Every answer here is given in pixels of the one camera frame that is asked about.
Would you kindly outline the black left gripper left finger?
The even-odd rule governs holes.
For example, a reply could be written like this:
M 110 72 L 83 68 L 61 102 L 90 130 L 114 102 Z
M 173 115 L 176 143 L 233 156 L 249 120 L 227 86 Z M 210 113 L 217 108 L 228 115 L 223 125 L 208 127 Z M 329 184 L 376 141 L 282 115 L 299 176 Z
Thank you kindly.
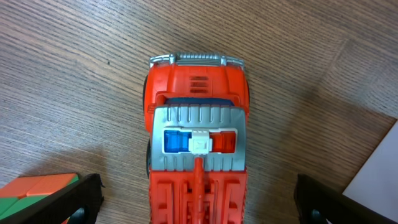
M 104 197 L 99 174 L 88 174 L 37 203 L 1 219 L 3 224 L 96 223 Z

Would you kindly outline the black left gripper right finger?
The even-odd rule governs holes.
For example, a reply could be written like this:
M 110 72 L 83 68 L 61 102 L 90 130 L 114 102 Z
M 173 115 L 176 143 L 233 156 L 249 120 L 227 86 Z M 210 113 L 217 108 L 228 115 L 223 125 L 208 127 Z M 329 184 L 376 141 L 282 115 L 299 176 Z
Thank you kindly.
M 305 174 L 297 176 L 294 200 L 300 224 L 397 224 Z

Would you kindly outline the colourful puzzle cube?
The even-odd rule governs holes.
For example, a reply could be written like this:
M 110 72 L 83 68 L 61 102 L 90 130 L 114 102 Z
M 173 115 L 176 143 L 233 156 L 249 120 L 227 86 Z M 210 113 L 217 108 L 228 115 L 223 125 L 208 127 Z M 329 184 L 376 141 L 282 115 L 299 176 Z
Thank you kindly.
M 1 187 L 1 219 L 79 180 L 76 173 L 18 177 Z

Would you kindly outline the red toy fire truck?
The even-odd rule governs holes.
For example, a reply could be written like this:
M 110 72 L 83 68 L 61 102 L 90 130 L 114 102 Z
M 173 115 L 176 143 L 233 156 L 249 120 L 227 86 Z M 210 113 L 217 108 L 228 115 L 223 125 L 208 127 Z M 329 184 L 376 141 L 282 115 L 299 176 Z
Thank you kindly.
M 150 58 L 143 111 L 151 223 L 244 221 L 249 106 L 240 58 Z

